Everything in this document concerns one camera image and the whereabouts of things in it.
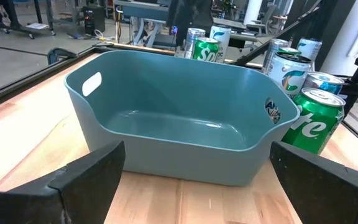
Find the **wooden table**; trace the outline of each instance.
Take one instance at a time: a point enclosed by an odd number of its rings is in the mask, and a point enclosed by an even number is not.
[[[88,153],[63,86],[92,55],[0,105],[0,191]],[[322,156],[358,170],[358,139],[338,127]],[[125,172],[106,223],[301,223],[270,162],[247,187]]]

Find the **paper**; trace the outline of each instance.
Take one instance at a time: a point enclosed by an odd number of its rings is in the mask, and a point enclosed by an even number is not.
[[[26,27],[31,28],[31,29],[46,29],[46,28],[49,28],[49,25],[39,24],[38,22],[35,22],[33,24],[27,25]]]

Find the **chair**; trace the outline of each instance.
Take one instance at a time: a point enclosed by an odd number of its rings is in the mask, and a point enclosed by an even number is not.
[[[275,9],[276,9],[276,5],[273,4],[270,5],[264,17],[260,21],[252,21],[255,24],[247,24],[247,29],[249,30],[257,29],[259,31],[259,36],[262,35],[262,30],[265,30],[266,34],[269,34],[270,18],[272,17]]]

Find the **metal rod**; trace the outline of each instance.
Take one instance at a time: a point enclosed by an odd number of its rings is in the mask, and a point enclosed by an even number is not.
[[[41,11],[40,11],[40,3],[38,2],[38,0],[34,0],[34,7],[35,7],[35,11],[37,13],[37,19],[38,19],[38,23],[42,23],[42,17],[41,17]]]

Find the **bin handle hole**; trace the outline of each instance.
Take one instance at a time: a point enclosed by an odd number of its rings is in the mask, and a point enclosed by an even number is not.
[[[274,124],[277,124],[281,118],[281,112],[274,101],[269,97],[265,102],[265,110],[269,118],[273,121]]]
[[[84,96],[89,96],[97,87],[102,84],[102,74],[96,72],[89,79],[87,79],[84,84],[82,84],[82,94]]]

